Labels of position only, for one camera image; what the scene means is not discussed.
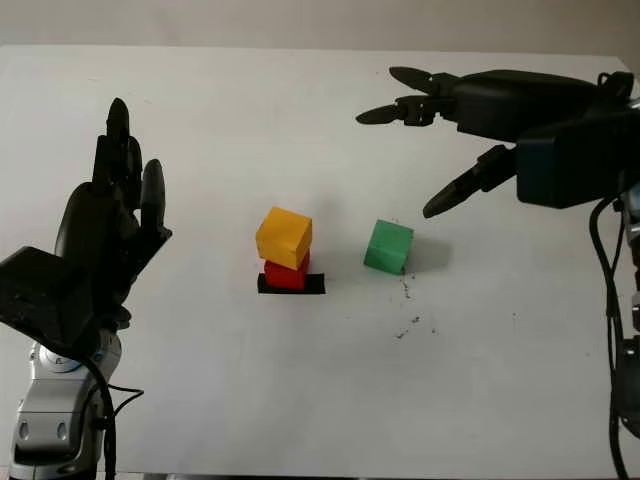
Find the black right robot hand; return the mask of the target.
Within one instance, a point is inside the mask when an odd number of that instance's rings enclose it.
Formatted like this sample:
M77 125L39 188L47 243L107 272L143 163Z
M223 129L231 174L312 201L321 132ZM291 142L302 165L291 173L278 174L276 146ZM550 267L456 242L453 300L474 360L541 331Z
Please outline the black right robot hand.
M509 179L519 201L555 209L615 196L639 181L639 112L628 72L602 73L596 82L519 70L455 76L394 66L389 73L414 94L359 114L358 123L426 127L441 117L497 143L427 201L427 218Z

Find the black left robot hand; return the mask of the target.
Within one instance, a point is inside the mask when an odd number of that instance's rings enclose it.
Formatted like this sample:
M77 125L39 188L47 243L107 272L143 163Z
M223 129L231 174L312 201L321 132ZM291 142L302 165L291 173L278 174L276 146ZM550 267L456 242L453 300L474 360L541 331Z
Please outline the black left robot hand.
M94 317L103 328L129 327L123 306L139 274L172 235L164 225L165 179L159 160L145 163L130 133L129 110L116 98L97 139L92 179L71 194L55 254L90 276Z

